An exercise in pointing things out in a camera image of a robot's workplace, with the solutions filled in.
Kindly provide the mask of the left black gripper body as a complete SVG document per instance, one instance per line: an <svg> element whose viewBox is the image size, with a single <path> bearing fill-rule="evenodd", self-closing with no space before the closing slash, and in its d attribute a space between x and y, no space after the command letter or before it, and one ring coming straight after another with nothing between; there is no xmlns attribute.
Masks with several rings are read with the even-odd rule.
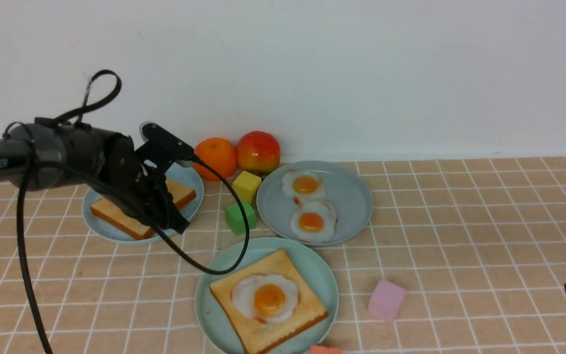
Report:
<svg viewBox="0 0 566 354"><path fill-rule="evenodd" d="M166 171L143 159L130 137L109 140L104 167L104 195L124 214L146 226L184 233L190 222L175 206L167 187Z"/></svg>

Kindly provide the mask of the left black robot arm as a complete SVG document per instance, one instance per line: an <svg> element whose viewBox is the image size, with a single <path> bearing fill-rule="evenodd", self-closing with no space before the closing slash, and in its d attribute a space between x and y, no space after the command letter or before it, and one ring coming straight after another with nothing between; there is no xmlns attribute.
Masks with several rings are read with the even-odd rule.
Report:
<svg viewBox="0 0 566 354"><path fill-rule="evenodd" d="M143 145L87 123L20 123L0 138L0 182L28 191L87 184L128 217L183 233L189 221L171 200L166 172L195 151L154 122L140 126Z"/></svg>

